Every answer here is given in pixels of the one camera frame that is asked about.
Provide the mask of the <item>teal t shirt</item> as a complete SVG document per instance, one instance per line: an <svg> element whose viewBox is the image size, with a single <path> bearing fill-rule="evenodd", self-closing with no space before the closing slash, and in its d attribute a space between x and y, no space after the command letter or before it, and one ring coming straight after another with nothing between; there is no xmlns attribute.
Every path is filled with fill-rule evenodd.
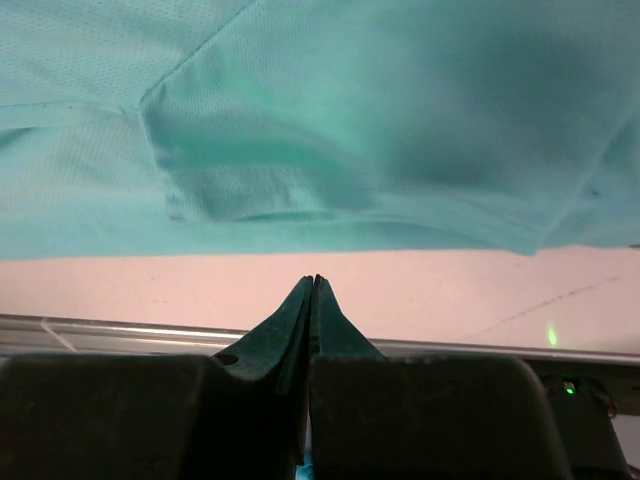
<svg viewBox="0 0 640 480"><path fill-rule="evenodd" d="M1 256L639 241L635 1L5 1Z"/></svg>

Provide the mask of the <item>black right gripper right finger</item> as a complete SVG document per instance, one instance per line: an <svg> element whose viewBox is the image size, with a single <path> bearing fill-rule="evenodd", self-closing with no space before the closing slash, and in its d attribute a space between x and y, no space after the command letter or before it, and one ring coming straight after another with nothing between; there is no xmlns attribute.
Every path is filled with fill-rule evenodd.
<svg viewBox="0 0 640 480"><path fill-rule="evenodd" d="M510 356L388 357L314 282L309 376L318 479L568 479L546 392Z"/></svg>

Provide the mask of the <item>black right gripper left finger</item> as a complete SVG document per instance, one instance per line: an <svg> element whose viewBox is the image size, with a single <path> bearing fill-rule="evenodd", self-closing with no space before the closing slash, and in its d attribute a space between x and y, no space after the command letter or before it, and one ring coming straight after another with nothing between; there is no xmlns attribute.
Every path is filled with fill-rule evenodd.
<svg viewBox="0 0 640 480"><path fill-rule="evenodd" d="M21 354L1 365L5 479L292 479L313 280L212 355Z"/></svg>

